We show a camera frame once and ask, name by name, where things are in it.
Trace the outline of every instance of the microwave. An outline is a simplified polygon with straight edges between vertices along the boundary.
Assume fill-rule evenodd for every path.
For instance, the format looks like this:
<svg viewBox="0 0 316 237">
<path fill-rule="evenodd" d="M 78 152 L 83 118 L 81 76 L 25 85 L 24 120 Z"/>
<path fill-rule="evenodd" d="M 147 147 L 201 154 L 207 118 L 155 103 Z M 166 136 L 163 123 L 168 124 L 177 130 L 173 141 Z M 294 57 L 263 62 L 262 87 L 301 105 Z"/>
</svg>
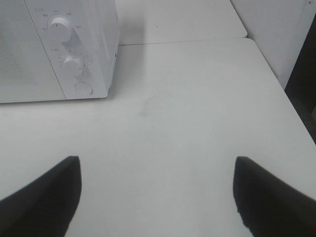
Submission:
<svg viewBox="0 0 316 237">
<path fill-rule="evenodd" d="M 107 97 L 118 45 L 115 0 L 0 0 L 0 102 Z"/>
</svg>

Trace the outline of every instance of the microwave knob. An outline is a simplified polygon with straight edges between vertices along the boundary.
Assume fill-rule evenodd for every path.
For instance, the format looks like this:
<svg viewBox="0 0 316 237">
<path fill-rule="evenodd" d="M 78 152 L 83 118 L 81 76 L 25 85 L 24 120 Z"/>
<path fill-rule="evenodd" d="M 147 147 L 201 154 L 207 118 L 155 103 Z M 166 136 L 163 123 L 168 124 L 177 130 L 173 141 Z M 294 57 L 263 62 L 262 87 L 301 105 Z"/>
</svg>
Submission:
<svg viewBox="0 0 316 237">
<path fill-rule="evenodd" d="M 68 42 L 73 33 L 73 26 L 64 17 L 54 17 L 48 26 L 50 35 L 59 42 L 65 43 Z"/>
<path fill-rule="evenodd" d="M 78 77 L 84 70 L 84 61 L 79 57 L 68 56 L 64 61 L 63 68 L 67 75 Z"/>
</svg>

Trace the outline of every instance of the table surface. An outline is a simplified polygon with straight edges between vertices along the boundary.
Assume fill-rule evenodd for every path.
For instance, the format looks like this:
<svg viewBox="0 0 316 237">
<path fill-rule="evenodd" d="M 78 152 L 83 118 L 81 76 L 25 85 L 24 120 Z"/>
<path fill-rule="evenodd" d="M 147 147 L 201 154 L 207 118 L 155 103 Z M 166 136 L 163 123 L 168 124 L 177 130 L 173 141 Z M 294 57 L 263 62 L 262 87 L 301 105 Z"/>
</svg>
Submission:
<svg viewBox="0 0 316 237">
<path fill-rule="evenodd" d="M 121 44 L 243 38 L 230 0 L 116 0 Z"/>
<path fill-rule="evenodd" d="M 0 121 L 0 199 L 79 155 L 67 237 L 250 237 L 237 156 L 316 198 L 316 146 L 249 39 L 121 46 L 107 99 L 0 105 Z"/>
</svg>

